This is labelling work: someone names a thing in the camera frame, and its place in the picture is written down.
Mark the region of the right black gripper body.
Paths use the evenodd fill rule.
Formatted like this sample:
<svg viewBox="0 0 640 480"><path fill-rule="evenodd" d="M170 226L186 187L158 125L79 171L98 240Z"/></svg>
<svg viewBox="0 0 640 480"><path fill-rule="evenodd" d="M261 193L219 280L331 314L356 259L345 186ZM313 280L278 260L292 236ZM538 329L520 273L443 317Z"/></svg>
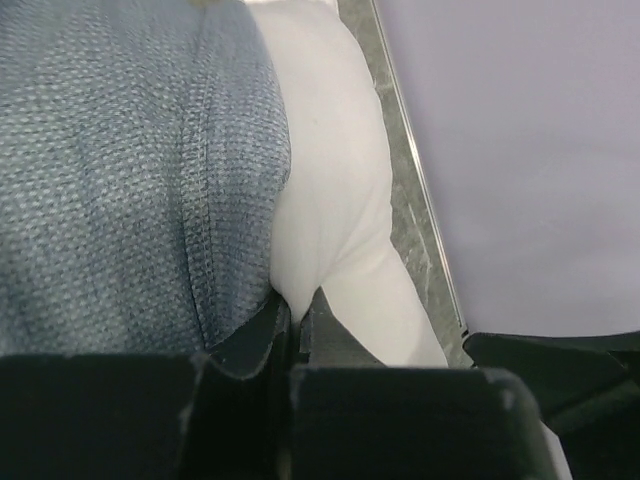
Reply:
<svg viewBox="0 0 640 480"><path fill-rule="evenodd" d="M535 396L576 479L639 476L639 335L534 338L474 333L478 367L504 368Z"/></svg>

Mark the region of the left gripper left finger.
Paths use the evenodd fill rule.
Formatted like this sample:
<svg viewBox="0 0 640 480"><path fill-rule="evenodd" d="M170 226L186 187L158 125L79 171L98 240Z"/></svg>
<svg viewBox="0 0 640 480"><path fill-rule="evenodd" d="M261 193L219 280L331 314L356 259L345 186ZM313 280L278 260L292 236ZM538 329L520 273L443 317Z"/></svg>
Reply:
<svg viewBox="0 0 640 480"><path fill-rule="evenodd" d="M290 316L272 295L211 353L1 360L5 479L272 479Z"/></svg>

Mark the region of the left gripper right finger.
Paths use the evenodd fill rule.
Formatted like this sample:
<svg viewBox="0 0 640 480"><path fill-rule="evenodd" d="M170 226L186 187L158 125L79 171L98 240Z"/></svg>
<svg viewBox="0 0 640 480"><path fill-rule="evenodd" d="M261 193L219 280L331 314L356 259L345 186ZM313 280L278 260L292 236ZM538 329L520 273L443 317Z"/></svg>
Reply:
<svg viewBox="0 0 640 480"><path fill-rule="evenodd" d="M293 479L564 479L525 384L498 369L379 364L317 292L289 376Z"/></svg>

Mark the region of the white pillow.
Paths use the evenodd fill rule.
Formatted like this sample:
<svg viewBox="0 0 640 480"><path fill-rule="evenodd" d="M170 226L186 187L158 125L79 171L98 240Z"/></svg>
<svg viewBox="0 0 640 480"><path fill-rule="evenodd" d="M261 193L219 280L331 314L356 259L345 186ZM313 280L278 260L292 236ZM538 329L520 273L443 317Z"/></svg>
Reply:
<svg viewBox="0 0 640 480"><path fill-rule="evenodd" d="M272 226L270 280L294 321L322 291L387 366L445 353L391 241L392 166L364 54L333 1L252 1L284 99L291 171Z"/></svg>

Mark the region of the grey striped pillowcase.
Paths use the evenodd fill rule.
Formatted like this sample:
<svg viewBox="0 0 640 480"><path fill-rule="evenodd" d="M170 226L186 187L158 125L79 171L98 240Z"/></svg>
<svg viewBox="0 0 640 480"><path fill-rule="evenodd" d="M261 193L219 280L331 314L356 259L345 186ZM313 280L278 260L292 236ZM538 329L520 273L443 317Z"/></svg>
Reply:
<svg viewBox="0 0 640 480"><path fill-rule="evenodd" d="M241 1L1 5L1 350L210 351L269 293L290 148Z"/></svg>

